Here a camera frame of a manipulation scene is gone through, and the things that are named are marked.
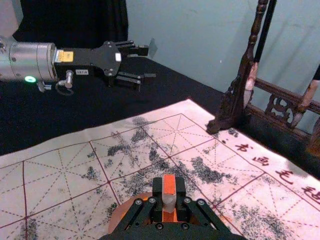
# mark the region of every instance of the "black curtain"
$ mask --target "black curtain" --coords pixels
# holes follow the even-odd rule
[[[126,0],[21,0],[21,6],[17,41],[96,48],[128,40]]]

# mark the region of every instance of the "robotic arm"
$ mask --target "robotic arm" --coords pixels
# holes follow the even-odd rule
[[[41,92],[56,90],[72,95],[74,79],[101,77],[109,86],[132,87],[139,91],[145,78],[155,74],[135,75],[120,71],[122,58],[147,56],[147,45],[133,41],[106,41],[98,48],[61,48],[52,42],[16,42],[12,34],[23,18],[19,0],[0,2],[0,81],[35,83]]]

